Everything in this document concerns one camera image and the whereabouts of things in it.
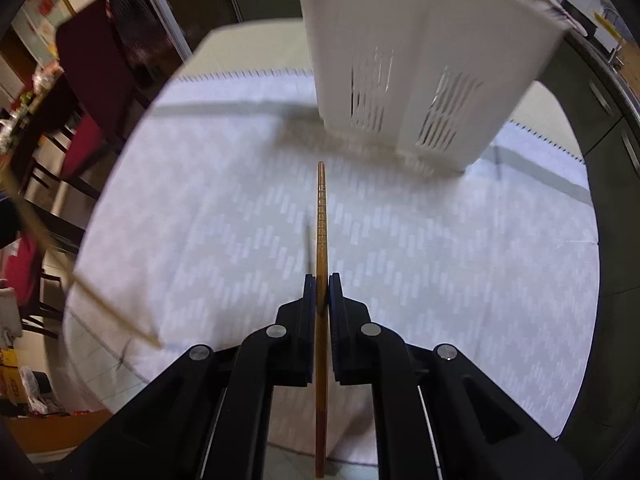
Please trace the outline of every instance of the patterned tablecloth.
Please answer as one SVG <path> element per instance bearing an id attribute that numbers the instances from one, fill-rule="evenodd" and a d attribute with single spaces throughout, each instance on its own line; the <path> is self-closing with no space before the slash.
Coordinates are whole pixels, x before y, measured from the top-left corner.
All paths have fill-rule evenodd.
<path id="1" fill-rule="evenodd" d="M 507 123 L 465 174 L 330 136 L 312 75 L 174 80 L 129 139 L 76 263 L 164 343 L 84 295 L 64 330 L 82 380 L 119 409 L 189 346 L 239 344 L 302 294 L 304 224 L 326 162 L 330 272 L 405 341 L 458 346 L 551 435 L 578 393 L 598 295 L 583 163 Z M 117 366 L 124 352 L 126 365 Z M 269 441 L 313 452 L 313 390 L 277 388 Z M 376 463 L 369 388 L 330 387 L 333 457 Z"/>

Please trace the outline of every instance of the dark wooden chair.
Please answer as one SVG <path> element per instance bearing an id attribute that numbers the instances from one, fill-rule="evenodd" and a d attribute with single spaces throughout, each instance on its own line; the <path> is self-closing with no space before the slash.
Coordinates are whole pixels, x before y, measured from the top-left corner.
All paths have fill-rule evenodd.
<path id="1" fill-rule="evenodd" d="M 65 135 L 70 136 L 66 123 L 77 107 L 78 99 L 69 87 L 66 77 L 60 76 L 37 110 L 28 118 L 26 125 L 20 132 L 18 145 L 12 154 L 10 169 L 21 188 L 26 188 L 31 177 L 46 186 L 46 183 L 34 173 L 34 170 L 40 167 L 33 158 L 33 153 L 43 135 L 49 137 L 57 147 L 64 151 L 64 146 L 55 139 L 54 135 L 58 131 L 62 131 Z"/>
<path id="2" fill-rule="evenodd" d="M 69 86 L 84 110 L 59 179 L 97 199 L 99 193 L 83 185 L 80 176 L 110 151 L 121 151 L 130 105 L 136 100 L 147 108 L 149 100 L 125 61 L 106 0 L 95 0 L 60 25 L 56 46 Z"/>
<path id="3" fill-rule="evenodd" d="M 57 338 L 55 332 L 46 330 L 44 323 L 34 316 L 62 321 L 62 312 L 40 301 L 40 280 L 56 280 L 62 284 L 58 276 L 51 276 L 42 270 L 44 253 L 38 248 L 33 237 L 22 233 L 20 247 L 15 256 L 9 256 L 6 262 L 4 277 L 6 285 L 15 291 L 15 299 L 22 318 L 22 329 Z"/>

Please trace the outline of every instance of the chair leg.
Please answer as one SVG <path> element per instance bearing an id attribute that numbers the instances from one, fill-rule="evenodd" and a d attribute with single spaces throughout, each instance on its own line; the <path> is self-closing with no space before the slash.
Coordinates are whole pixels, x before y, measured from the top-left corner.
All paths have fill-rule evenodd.
<path id="1" fill-rule="evenodd" d="M 40 308 L 36 309 L 36 311 L 34 312 L 34 316 L 46 317 L 47 319 L 53 319 L 55 321 L 62 321 L 62 312 L 42 302 L 40 302 Z"/>
<path id="2" fill-rule="evenodd" d="M 145 110 L 151 106 L 151 101 L 148 97 L 146 97 L 138 88 L 135 88 L 133 91 L 133 98 L 138 101 L 140 106 L 142 106 Z"/>
<path id="3" fill-rule="evenodd" d="M 78 254 L 78 249 L 84 236 L 84 229 L 53 215 L 34 203 L 30 205 L 38 215 L 38 218 L 40 218 L 49 236 L 53 238 L 56 248 L 67 253 Z"/>
<path id="4" fill-rule="evenodd" d="M 41 321 L 38 321 L 37 319 L 35 319 L 33 316 L 27 316 L 24 318 L 24 321 L 28 321 L 29 323 L 33 323 L 34 325 L 37 326 L 41 326 L 44 328 L 44 323 Z"/>
<path id="5" fill-rule="evenodd" d="M 39 162 L 36 162 L 33 165 L 33 169 L 34 170 L 40 170 L 42 173 L 44 173 L 45 175 L 47 175 L 49 178 L 55 180 L 56 182 L 60 182 L 60 177 L 57 176 L 56 174 L 51 173 L 47 168 L 45 168 L 42 164 L 40 164 Z"/>
<path id="6" fill-rule="evenodd" d="M 120 155 L 126 142 L 127 139 L 125 139 L 122 134 L 117 134 L 110 139 L 110 147 L 117 155 Z"/>
<path id="7" fill-rule="evenodd" d="M 72 187 L 75 187 L 79 192 L 84 193 L 87 196 L 90 196 L 94 200 L 98 200 L 100 198 L 100 192 L 95 189 L 95 187 L 90 186 L 84 180 L 82 180 L 78 176 L 73 176 L 71 178 L 66 179 L 66 182 Z"/>
<path id="8" fill-rule="evenodd" d="M 53 145 L 62 153 L 66 153 L 66 148 L 62 145 L 62 143 L 60 143 L 59 140 L 56 139 L 56 137 L 54 137 L 54 134 L 48 135 L 47 139 L 49 139 L 53 143 Z"/>
<path id="9" fill-rule="evenodd" d="M 40 276 L 45 280 L 51 280 L 52 282 L 58 282 L 62 284 L 62 278 L 60 278 L 60 276 L 54 276 L 53 274 L 47 274 L 46 272 L 41 273 Z"/>
<path id="10" fill-rule="evenodd" d="M 72 140 L 74 138 L 74 133 L 69 129 L 66 124 L 60 128 L 60 133 L 63 134 L 67 139 Z"/>
<path id="11" fill-rule="evenodd" d="M 47 184 L 44 180 L 42 180 L 39 176 L 37 176 L 35 173 L 33 173 L 31 175 L 35 180 L 37 180 L 44 189 L 49 189 L 49 184 Z"/>
<path id="12" fill-rule="evenodd" d="M 51 330 L 46 330 L 45 328 L 41 328 L 39 326 L 31 326 L 31 325 L 27 325 L 26 323 L 23 323 L 22 329 L 25 330 L 26 332 L 35 332 L 36 334 L 42 334 L 47 337 L 51 337 L 53 339 L 58 339 L 58 334 L 56 334 L 55 332 L 52 332 Z"/>

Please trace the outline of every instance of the chopstick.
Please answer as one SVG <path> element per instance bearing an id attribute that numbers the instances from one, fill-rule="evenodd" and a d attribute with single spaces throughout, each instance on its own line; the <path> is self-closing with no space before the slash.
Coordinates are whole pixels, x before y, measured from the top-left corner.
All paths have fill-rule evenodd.
<path id="1" fill-rule="evenodd" d="M 324 162 L 318 162 L 318 228 L 316 230 L 316 478 L 324 477 L 327 410 L 327 241 Z"/>
<path id="2" fill-rule="evenodd" d="M 18 214 L 20 215 L 23 223 L 26 225 L 28 231 L 36 239 L 40 249 L 44 252 L 49 251 L 52 259 L 60 266 L 62 270 L 66 272 L 69 280 L 71 282 L 75 282 L 78 288 L 80 288 L 80 290 L 82 290 L 98 308 L 102 309 L 111 317 L 113 317 L 126 330 L 142 338 L 151 346 L 161 349 L 162 345 L 158 341 L 157 337 L 142 332 L 142 330 L 135 326 L 130 320 L 126 319 L 115 309 L 113 305 L 102 298 L 82 276 L 79 276 L 78 274 L 75 274 L 73 272 L 73 269 L 69 265 L 69 262 L 66 260 L 66 258 L 60 257 L 60 254 L 57 250 L 55 250 L 55 244 L 47 234 L 47 230 L 45 229 L 44 225 L 42 224 L 36 213 L 34 213 L 31 207 L 27 204 L 27 201 L 20 196 L 18 183 L 15 181 L 8 164 L 4 164 L 0 168 L 0 184 L 6 191 L 9 198 L 14 202 Z"/>

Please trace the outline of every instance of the cardboard box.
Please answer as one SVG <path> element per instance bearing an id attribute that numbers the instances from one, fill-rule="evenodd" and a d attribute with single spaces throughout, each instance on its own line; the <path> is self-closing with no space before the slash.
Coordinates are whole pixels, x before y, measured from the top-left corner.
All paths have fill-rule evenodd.
<path id="1" fill-rule="evenodd" d="M 9 399 L 9 391 L 6 389 L 3 374 L 0 374 L 0 399 Z"/>
<path id="2" fill-rule="evenodd" d="M 18 367 L 18 357 L 16 356 L 13 348 L 0 350 L 0 366 L 11 366 L 13 368 Z"/>
<path id="3" fill-rule="evenodd" d="M 4 423 L 25 453 L 50 453 L 79 446 L 110 417 L 108 410 L 100 410 L 71 416 L 6 418 Z M 0 477 L 5 478 L 3 472 L 0 465 Z"/>
<path id="4" fill-rule="evenodd" d="M 26 404 L 27 393 L 22 386 L 22 379 L 18 368 L 0 366 L 0 372 L 4 377 L 4 386 L 6 387 L 7 396 L 12 404 Z"/>

